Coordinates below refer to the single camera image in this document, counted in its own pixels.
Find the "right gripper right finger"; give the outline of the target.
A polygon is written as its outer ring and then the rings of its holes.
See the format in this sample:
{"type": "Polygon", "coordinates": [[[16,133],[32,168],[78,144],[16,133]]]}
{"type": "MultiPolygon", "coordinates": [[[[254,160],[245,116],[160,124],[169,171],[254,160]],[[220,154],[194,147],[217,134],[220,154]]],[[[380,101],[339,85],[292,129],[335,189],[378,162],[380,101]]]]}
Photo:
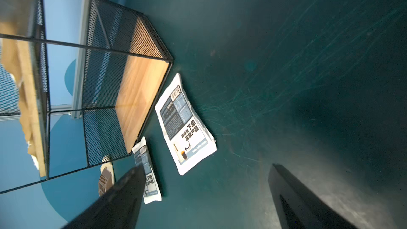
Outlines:
{"type": "Polygon", "coordinates": [[[283,165],[271,166],[268,183],[283,229],[355,228],[283,165]]]}

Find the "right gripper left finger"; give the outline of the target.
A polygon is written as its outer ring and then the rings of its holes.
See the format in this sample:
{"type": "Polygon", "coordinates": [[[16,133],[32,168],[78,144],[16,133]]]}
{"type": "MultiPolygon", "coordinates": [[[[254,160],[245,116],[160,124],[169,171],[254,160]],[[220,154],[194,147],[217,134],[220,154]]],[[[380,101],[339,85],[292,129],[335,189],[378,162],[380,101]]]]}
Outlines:
{"type": "Polygon", "coordinates": [[[142,166],[131,168],[95,203],[66,224],[66,229],[134,229],[143,201],[142,166]]]}

